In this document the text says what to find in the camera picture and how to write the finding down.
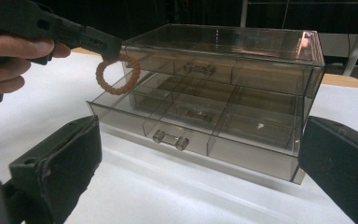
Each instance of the white table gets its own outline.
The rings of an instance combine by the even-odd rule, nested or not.
[[[8,164],[65,123],[89,116],[102,93],[100,57],[73,53],[34,64],[26,85],[0,104],[0,180]],[[109,83],[121,65],[105,72]],[[358,131],[358,89],[322,85],[314,116]],[[264,186],[216,172],[102,131],[103,161],[67,223],[351,223],[308,177],[298,186],[275,178]]]

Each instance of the finger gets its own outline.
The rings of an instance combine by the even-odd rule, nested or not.
[[[40,58],[51,53],[53,48],[52,40],[25,40],[16,36],[0,35],[0,57]]]
[[[71,54],[71,49],[63,43],[56,42],[53,50],[54,58],[66,58]]]
[[[11,80],[1,81],[0,82],[0,93],[10,93],[20,89],[24,86],[24,78],[23,77],[15,77]]]
[[[19,58],[12,58],[5,63],[0,63],[0,81],[18,77],[25,73],[30,67],[30,62]]]

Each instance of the transparent storage box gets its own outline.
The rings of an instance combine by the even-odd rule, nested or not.
[[[142,68],[89,105],[107,125],[300,184],[301,134],[324,75],[316,32],[166,25],[125,41]],[[132,68],[123,63],[123,86]]]

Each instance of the clear lid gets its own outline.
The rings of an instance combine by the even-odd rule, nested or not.
[[[129,39],[123,45],[324,64],[319,38],[314,31],[169,24]]]

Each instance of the rope ring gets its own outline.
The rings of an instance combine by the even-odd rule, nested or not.
[[[103,78],[103,71],[105,70],[105,68],[107,66],[109,66],[110,64],[115,63],[116,61],[103,60],[103,62],[98,64],[97,71],[95,73],[95,75],[97,75],[98,84],[105,91],[107,91],[107,92],[109,92],[110,94],[113,94],[113,95],[121,95],[121,94],[124,94],[124,93],[128,92],[136,84],[136,81],[138,80],[138,78],[139,78],[139,76],[141,74],[141,66],[139,65],[139,62],[135,58],[132,58],[129,55],[125,55],[125,54],[120,53],[118,55],[118,60],[121,61],[121,62],[131,63],[132,66],[133,66],[132,75],[130,77],[130,80],[124,86],[122,86],[120,88],[114,88],[111,85],[109,85]]]

